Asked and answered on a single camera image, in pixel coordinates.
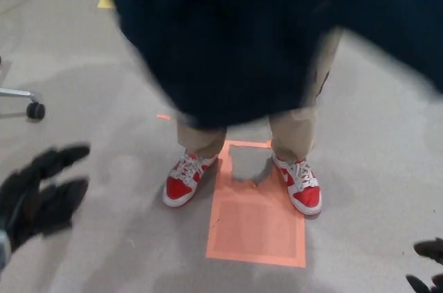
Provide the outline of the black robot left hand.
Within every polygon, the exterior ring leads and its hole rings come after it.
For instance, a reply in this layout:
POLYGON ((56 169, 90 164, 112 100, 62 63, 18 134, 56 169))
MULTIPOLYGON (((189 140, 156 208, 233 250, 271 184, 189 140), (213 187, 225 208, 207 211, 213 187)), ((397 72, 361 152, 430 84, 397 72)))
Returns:
POLYGON ((11 252, 34 236, 48 236, 71 225, 89 187, 89 178, 76 177, 44 188, 40 185, 89 153, 90 145, 86 143, 49 148, 1 183, 1 232, 8 236, 11 252))

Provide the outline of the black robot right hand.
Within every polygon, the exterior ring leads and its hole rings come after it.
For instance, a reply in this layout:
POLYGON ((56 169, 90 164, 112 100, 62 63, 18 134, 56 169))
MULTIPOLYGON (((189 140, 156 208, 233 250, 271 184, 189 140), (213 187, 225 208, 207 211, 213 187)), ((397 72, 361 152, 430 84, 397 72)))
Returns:
MULTIPOLYGON (((419 256, 442 264, 442 245, 442 239, 435 238, 434 240, 416 242, 413 249, 419 256)), ((432 277, 433 285, 430 287, 412 274, 407 274, 406 280, 416 293, 442 293, 442 274, 436 274, 432 277)))

